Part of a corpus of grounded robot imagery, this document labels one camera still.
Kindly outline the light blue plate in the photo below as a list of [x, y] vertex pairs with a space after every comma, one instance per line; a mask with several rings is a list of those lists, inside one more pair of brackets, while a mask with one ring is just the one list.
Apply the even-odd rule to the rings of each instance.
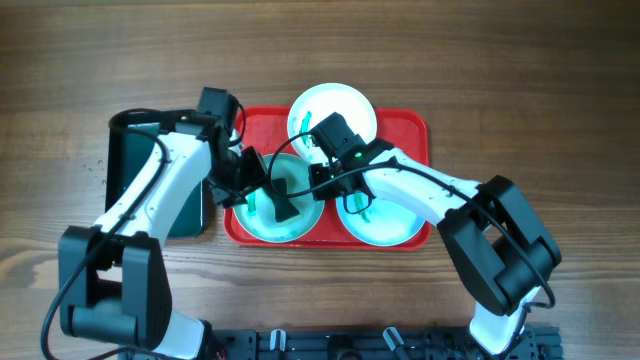
[[279, 154], [272, 169], [271, 184], [250, 193], [247, 203], [233, 208], [240, 226], [253, 237], [268, 243], [286, 243], [308, 233], [320, 220], [324, 201], [316, 201], [311, 194], [288, 198], [300, 211], [298, 216], [277, 223], [274, 218], [274, 205], [267, 194], [271, 190], [272, 180], [285, 178], [289, 194], [309, 188], [308, 164], [291, 154]]
[[346, 230], [372, 246], [392, 247], [408, 242], [426, 221], [388, 200], [355, 193], [336, 200], [336, 210]]

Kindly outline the green scouring sponge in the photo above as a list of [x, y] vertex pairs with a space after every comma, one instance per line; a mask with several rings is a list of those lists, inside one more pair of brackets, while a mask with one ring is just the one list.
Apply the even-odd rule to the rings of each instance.
[[282, 223], [294, 218], [300, 214], [300, 211], [286, 198], [277, 195], [277, 193], [287, 192], [287, 181], [285, 178], [277, 178], [272, 180], [271, 190], [267, 196], [274, 205], [274, 218], [277, 223]]

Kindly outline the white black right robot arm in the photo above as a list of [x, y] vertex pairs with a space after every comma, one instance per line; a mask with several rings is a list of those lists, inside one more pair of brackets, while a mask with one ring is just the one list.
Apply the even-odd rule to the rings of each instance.
[[455, 178], [407, 156], [390, 142], [315, 139], [329, 161], [311, 182], [333, 194], [361, 191], [393, 202], [434, 225], [460, 280], [476, 301], [469, 325], [489, 354], [512, 350], [539, 291], [555, 304], [548, 280], [559, 247], [519, 188], [503, 176], [486, 183]]

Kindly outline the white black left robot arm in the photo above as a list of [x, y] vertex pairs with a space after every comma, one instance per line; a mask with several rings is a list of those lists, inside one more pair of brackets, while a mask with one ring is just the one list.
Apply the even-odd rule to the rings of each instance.
[[117, 353], [156, 359], [218, 359], [212, 326], [173, 306], [162, 248], [185, 201], [205, 180], [230, 207], [257, 189], [266, 175], [252, 147], [239, 153], [225, 123], [198, 120], [152, 134], [124, 127], [154, 144], [128, 189], [90, 227], [69, 227], [58, 247], [59, 291], [41, 332], [41, 350], [53, 356], [54, 319], [67, 336], [112, 343]]

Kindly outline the red plastic tray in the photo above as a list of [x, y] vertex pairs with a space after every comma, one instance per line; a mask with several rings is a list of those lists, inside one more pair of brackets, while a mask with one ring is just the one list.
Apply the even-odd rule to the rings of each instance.
[[[247, 127], [243, 142], [268, 155], [288, 139], [288, 106], [255, 105], [246, 109]], [[402, 149], [413, 160], [424, 165], [429, 163], [428, 129], [425, 121], [416, 112], [401, 108], [376, 108], [377, 135]], [[234, 211], [224, 211], [224, 229], [240, 246], [294, 248], [294, 249], [340, 249], [373, 250], [351, 235], [339, 220], [333, 200], [323, 210], [319, 223], [307, 234], [286, 243], [268, 243], [249, 234], [236, 219]]]

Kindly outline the black water tray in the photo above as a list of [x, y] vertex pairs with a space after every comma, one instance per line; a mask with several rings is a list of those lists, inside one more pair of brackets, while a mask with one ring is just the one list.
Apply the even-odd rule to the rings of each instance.
[[[160, 116], [152, 110], [127, 110], [116, 118], [116, 127], [139, 129], [157, 135]], [[154, 142], [144, 136], [123, 134], [111, 130], [109, 135], [108, 164], [106, 177], [105, 210], [109, 210], [124, 194], [138, 172], [146, 163]], [[168, 237], [196, 237], [207, 227], [209, 205], [205, 197], [204, 183], [193, 188], [185, 201]]]

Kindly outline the white round plate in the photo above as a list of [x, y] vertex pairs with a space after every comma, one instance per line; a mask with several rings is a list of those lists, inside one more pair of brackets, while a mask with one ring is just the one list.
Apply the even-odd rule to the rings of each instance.
[[323, 83], [303, 92], [293, 103], [287, 119], [288, 137], [308, 132], [332, 113], [368, 144], [377, 137], [377, 117], [372, 104], [357, 89], [341, 83]]

